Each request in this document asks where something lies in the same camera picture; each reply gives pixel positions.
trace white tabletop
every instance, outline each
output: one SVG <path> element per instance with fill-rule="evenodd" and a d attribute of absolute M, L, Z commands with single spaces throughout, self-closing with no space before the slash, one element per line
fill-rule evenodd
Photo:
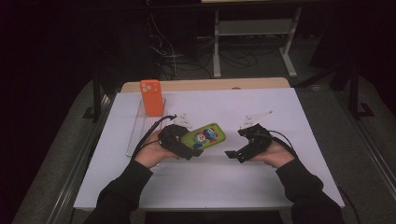
<path fill-rule="evenodd" d="M 140 208 L 147 210 L 277 210 L 290 207 L 275 169 L 261 162 L 229 160 L 226 150 L 238 150 L 248 140 L 237 130 L 246 115 L 272 110 L 261 122 L 286 135 L 306 168 L 324 183 L 324 191 L 340 206 L 344 202 L 334 184 L 294 89 L 229 91 L 165 91 L 169 114 L 186 113 L 193 129 L 216 122 L 225 142 L 190 161 L 168 159 L 152 168 Z M 130 158 L 125 155 L 140 93 L 119 93 L 108 116 L 74 206 L 93 209 L 100 191 L 118 177 Z"/>

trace orange object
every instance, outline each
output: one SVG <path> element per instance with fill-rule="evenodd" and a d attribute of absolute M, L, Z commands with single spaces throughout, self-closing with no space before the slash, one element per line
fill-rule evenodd
<path fill-rule="evenodd" d="M 161 116 L 163 114 L 163 93 L 160 81 L 148 79 L 140 81 L 143 105 L 148 116 Z"/>

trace black sleeve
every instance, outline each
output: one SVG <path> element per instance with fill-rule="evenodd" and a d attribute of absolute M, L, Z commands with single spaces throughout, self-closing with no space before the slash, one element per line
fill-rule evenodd
<path fill-rule="evenodd" d="M 293 202 L 294 224 L 345 224 L 339 205 L 323 192 L 323 182 L 309 173 L 299 160 L 293 160 L 276 171 L 286 197 Z"/>
<path fill-rule="evenodd" d="M 131 212 L 139 206 L 140 194 L 152 172 L 131 161 L 124 172 L 99 194 L 96 208 L 84 223 L 130 223 Z"/>

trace person's right hand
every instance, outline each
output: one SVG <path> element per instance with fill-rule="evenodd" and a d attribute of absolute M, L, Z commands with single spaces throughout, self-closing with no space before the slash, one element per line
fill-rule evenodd
<path fill-rule="evenodd" d="M 142 149 L 137 153 L 136 158 L 134 158 L 135 161 L 147 168 L 152 168 L 167 158 L 179 158 L 178 155 L 160 145 L 158 139 L 159 133 L 160 131 L 152 133 L 152 135 L 148 137 L 148 140 L 143 144 Z"/>
<path fill-rule="evenodd" d="M 264 152 L 250 159 L 250 161 L 263 161 L 267 165 L 280 168 L 295 158 L 278 142 L 272 141 Z"/>

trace dark background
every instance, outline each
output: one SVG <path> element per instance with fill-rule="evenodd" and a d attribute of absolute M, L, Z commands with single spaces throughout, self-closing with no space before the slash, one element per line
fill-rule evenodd
<path fill-rule="evenodd" d="M 313 65 L 328 68 L 349 55 L 396 114 L 396 20 L 392 7 L 388 1 L 350 3 L 337 7 L 332 15 L 326 8 L 305 7 L 298 33 L 321 35 L 327 27 Z M 95 4 L 105 6 L 109 2 Z M 0 3 L 2 223 L 11 222 L 18 211 L 68 109 L 93 77 L 98 77 L 106 93 L 113 94 L 126 81 L 158 74 L 152 63 L 156 58 L 147 50 L 147 14 L 104 16 L 78 10 L 80 6 L 74 1 Z M 186 47 L 194 46 L 194 38 L 178 32 L 196 36 L 207 32 L 200 27 L 211 27 L 212 22 L 191 15 L 177 23 L 176 30 L 175 26 L 167 27 L 165 19 L 159 23 L 177 50 L 188 53 L 194 51 Z M 180 21 L 175 15 L 167 19 Z"/>

